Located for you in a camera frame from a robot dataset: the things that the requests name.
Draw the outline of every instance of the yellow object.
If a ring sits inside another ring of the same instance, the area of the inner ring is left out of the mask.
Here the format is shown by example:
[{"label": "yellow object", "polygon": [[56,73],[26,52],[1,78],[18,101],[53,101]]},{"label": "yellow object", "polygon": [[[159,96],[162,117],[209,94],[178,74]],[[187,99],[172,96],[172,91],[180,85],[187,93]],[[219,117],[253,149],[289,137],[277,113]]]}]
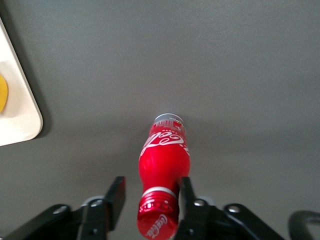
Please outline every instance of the yellow object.
[{"label": "yellow object", "polygon": [[4,109],[8,98],[8,85],[4,77],[0,74],[0,113]]}]

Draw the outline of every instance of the red bottle cap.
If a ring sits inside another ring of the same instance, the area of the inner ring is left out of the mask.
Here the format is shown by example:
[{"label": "red bottle cap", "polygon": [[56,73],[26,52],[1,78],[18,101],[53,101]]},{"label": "red bottle cap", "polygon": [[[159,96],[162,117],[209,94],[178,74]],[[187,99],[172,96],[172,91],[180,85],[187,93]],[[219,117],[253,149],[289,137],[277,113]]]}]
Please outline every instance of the red bottle cap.
[{"label": "red bottle cap", "polygon": [[150,240],[167,240],[178,228],[178,200],[165,191],[152,191],[139,203],[137,226],[140,233]]}]

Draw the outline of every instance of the red plastic bottle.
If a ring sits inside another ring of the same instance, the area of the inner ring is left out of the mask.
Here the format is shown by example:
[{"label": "red plastic bottle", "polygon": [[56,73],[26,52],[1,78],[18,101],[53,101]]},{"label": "red plastic bottle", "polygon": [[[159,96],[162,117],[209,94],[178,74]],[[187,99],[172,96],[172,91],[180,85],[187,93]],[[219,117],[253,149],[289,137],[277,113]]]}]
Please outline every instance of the red plastic bottle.
[{"label": "red plastic bottle", "polygon": [[189,170],[190,156],[182,119],[171,113],[158,116],[139,159],[143,194],[137,226],[145,238],[167,240],[176,233],[179,181],[188,176]]}]

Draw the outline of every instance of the coca-cola logo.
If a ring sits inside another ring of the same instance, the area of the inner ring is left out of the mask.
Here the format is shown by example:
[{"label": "coca-cola logo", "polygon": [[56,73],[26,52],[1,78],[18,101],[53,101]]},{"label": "coca-cola logo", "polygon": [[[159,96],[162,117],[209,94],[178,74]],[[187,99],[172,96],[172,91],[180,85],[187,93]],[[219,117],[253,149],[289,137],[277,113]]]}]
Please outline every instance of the coca-cola logo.
[{"label": "coca-cola logo", "polygon": [[157,132],[152,134],[145,142],[142,151],[140,153],[140,156],[142,156],[147,148],[152,148],[156,146],[164,146],[168,144],[179,144],[183,149],[186,151],[186,153],[189,155],[189,150],[187,146],[184,144],[184,139],[171,132],[170,130],[164,131],[164,132]]},{"label": "coca-cola logo", "polygon": [[146,232],[146,236],[151,237],[154,239],[156,236],[159,235],[160,229],[163,225],[168,223],[168,219],[166,215],[160,214],[159,218],[154,222],[154,224],[150,227],[150,229]]}]

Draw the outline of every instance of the white plate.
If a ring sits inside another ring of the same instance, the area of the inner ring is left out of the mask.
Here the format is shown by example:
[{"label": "white plate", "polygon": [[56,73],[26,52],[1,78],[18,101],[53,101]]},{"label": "white plate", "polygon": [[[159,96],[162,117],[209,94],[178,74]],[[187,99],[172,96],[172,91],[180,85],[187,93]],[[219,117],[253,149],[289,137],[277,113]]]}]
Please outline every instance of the white plate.
[{"label": "white plate", "polygon": [[8,85],[7,102],[0,112],[0,146],[33,139],[43,119],[1,19],[0,74]]}]

